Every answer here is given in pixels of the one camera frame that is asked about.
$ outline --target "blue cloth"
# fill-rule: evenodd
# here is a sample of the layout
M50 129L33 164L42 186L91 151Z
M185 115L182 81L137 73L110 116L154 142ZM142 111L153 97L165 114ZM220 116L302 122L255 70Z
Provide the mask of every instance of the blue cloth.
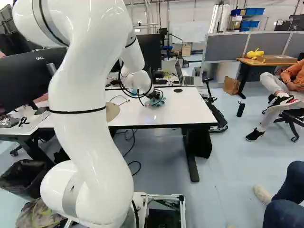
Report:
M304 161L294 161L279 192L268 204L263 228L304 228Z
M165 97L163 97L162 99L151 98L144 103L144 106L145 107L147 107L147 106L151 106L151 107L163 106L165 104L164 99L166 99L166 98Z

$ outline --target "jeans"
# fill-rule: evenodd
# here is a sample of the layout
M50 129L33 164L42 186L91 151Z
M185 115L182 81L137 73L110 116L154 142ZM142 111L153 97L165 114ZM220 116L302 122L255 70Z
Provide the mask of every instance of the jeans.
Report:
M294 161L279 192L268 204L263 228L304 228L304 161Z
M272 94L278 90L283 90L285 93L293 95L295 98L304 101L304 93L290 92L284 82L280 81L277 76L274 76L271 73L262 73L260 76L260 81ZM276 120L281 112L287 109L296 108L304 108L304 102L298 102L291 106L277 106L276 108L267 109L260 126L263 129L267 129L267 127Z

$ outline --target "black water bottle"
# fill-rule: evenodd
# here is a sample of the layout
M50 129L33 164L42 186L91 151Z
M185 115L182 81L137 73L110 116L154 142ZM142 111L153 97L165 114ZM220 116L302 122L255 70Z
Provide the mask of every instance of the black water bottle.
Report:
M238 101L239 103L239 108L238 108L238 111L237 111L237 117L242 117L242 114L244 112L244 109L245 109L245 104L242 103L241 101Z

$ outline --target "desk leg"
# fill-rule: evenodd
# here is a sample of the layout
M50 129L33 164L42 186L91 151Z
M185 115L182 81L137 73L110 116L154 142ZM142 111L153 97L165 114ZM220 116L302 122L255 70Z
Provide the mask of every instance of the desk leg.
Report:
M185 147L185 151L186 151L186 158L187 158L187 164L188 164L189 173L190 173L190 179L192 182L198 183L200 181L200 176L199 176L198 168L196 166L195 155L187 146L188 131L189 130L182 129L182 132L184 135L182 140L184 142L184 147Z
M246 99L246 96L242 92L248 80L249 71L250 71L250 66L245 63L241 63L240 75L242 77L242 80L241 80L241 84L239 85L237 95L239 95L243 99Z
M31 138L27 140L18 140L18 143L33 160L45 162L49 168L52 168L55 165L54 162L44 153L37 143L32 141Z

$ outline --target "shoe sole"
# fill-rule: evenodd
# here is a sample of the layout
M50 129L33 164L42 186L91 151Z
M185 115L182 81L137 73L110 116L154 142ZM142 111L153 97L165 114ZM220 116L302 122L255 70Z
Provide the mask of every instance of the shoe sole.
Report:
M263 135L264 135L264 134L262 134L262 135L260 135L259 137L257 137L256 140L258 140L259 138L261 138ZM248 138L246 138L246 137L245 137L245 139L246 139L248 142L252 142L252 143L256 141L256 140L250 140L250 139L248 139Z
M271 106L271 107L267 108L267 110L275 109L275 108L277 108L277 107L286 107L286 106L294 105L294 104L296 104L296 103L298 103L298 102L300 102L300 100L298 100L298 99L293 99L293 100L291 100L290 102L285 103L285 104L278 104L278 105L275 105L275 106Z

